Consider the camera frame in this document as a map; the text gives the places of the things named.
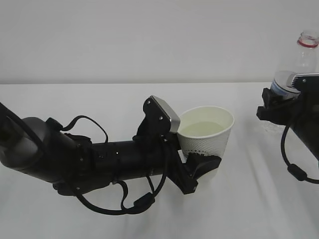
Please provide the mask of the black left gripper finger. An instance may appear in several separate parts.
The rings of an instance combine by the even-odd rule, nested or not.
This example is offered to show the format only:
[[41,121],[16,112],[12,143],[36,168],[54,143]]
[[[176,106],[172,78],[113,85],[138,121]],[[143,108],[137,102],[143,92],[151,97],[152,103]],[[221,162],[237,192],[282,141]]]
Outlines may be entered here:
[[221,161],[221,157],[216,155],[189,153],[185,166],[192,179],[209,181],[216,176]]

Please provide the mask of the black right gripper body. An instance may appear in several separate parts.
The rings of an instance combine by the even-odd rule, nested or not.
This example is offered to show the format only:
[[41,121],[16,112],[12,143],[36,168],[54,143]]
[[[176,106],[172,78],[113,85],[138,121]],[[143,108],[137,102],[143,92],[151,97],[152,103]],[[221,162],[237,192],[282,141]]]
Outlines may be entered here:
[[292,125],[294,125],[298,119],[311,119],[319,117],[318,93],[301,93],[296,99],[296,103],[292,108],[293,115],[292,118],[289,120],[289,122],[292,122]]

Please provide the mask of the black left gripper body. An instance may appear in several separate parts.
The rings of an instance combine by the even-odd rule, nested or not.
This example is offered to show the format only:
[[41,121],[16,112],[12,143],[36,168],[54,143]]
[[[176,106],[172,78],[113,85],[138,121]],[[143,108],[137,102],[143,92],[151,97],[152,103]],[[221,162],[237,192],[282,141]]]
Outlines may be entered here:
[[164,135],[159,136],[160,159],[162,161],[162,177],[159,182],[159,191],[163,188],[166,179],[170,179],[184,194],[192,194],[195,192],[198,182],[191,178],[182,163],[179,152],[174,143],[167,139]]

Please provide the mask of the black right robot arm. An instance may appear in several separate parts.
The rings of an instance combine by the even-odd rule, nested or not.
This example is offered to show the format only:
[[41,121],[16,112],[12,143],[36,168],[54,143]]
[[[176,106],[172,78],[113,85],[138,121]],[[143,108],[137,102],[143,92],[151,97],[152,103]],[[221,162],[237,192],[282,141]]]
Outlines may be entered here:
[[319,94],[302,92],[297,98],[284,99],[268,88],[262,92],[263,106],[257,108],[257,118],[284,127],[281,151],[285,161],[285,143],[291,129],[313,156],[319,158]]

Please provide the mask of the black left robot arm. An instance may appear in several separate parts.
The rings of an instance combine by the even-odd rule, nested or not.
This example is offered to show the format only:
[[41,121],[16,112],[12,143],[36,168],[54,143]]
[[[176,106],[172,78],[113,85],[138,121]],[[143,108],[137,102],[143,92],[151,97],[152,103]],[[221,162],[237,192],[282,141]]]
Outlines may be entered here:
[[7,168],[51,183],[63,196],[86,194],[109,184],[161,175],[184,194],[198,179],[218,168],[221,158],[194,152],[182,162],[177,138],[179,117],[154,96],[143,105],[145,117],[130,141],[93,143],[72,135],[73,119],[62,126],[53,118],[21,119],[6,106],[0,108],[0,161]]

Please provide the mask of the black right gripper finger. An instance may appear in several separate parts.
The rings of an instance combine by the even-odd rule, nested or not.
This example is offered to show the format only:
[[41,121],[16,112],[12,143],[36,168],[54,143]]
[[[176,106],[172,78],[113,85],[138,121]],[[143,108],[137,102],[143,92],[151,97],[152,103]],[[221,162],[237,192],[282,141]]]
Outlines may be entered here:
[[256,116],[259,120],[274,124],[287,124],[292,118],[292,108],[296,98],[284,99],[283,96],[275,94],[268,88],[262,92],[263,106],[258,106]]

